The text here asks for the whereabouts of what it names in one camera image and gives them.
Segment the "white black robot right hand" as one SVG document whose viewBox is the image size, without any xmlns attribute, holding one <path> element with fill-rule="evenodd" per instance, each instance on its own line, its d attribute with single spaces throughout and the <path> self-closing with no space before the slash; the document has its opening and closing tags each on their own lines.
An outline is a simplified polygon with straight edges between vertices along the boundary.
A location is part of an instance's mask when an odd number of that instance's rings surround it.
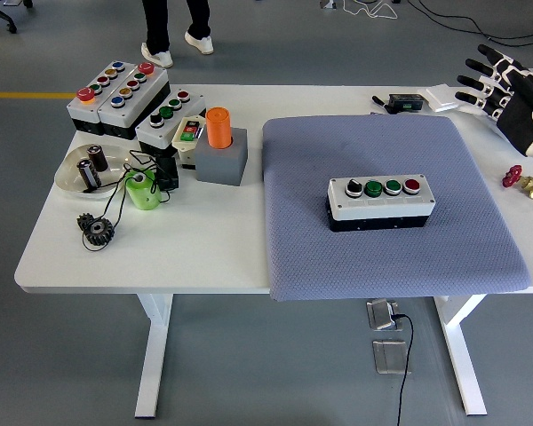
<svg viewBox="0 0 533 426">
<path fill-rule="evenodd" d="M 478 51 L 488 63 L 467 59 L 465 64 L 488 80 L 460 75 L 457 81 L 477 93 L 458 91 L 455 98 L 488 116 L 516 151 L 533 157 L 533 70 L 488 45 Z"/>
</svg>

